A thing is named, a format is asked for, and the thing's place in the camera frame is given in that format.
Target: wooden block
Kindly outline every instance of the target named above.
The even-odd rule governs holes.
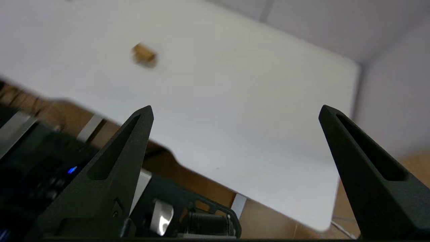
[[[156,54],[152,50],[145,47],[142,43],[134,46],[133,50],[135,52],[135,59],[138,62],[153,62],[156,60]]]

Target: cable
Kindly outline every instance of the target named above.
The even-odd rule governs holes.
[[[339,217],[339,216],[333,216],[333,219],[343,220],[351,223],[357,224],[357,221],[353,218],[347,218],[347,217]]]
[[[351,234],[350,232],[346,231],[340,224],[336,223],[335,221],[332,220],[332,224],[338,229],[340,230],[342,233],[344,233],[346,236],[350,237],[351,239],[357,239],[356,236],[354,236],[353,234]]]

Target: blue led light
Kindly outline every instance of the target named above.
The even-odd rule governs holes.
[[[72,174],[72,172],[74,172],[76,170],[76,168],[78,168],[77,166],[70,168],[67,173]]]
[[[9,230],[0,229],[0,241],[7,241],[9,234]]]

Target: wooden floor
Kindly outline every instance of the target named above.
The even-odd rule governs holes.
[[[0,103],[20,108],[37,116],[45,124],[74,137],[93,115],[92,112],[73,103],[57,99],[46,100],[10,85],[5,85],[0,90]],[[120,124],[106,121],[97,134],[92,137],[91,144],[101,148],[119,127]],[[424,184],[430,186],[430,152],[419,152],[401,159],[400,162]],[[143,167],[228,207],[231,206],[236,194],[216,182],[185,169],[178,164],[168,149],[154,142],[148,144]],[[341,183],[332,221],[356,237],[360,234]],[[319,233],[249,199],[244,207],[240,223],[243,239],[349,239],[334,225],[331,225],[326,232]]]

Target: white tabletop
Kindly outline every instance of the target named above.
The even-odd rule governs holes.
[[[180,164],[330,225],[338,173],[318,114],[350,112],[352,61],[202,1],[3,0],[0,31],[0,73],[17,84],[118,123],[151,105],[151,139]],[[155,68],[133,62],[139,42]]]

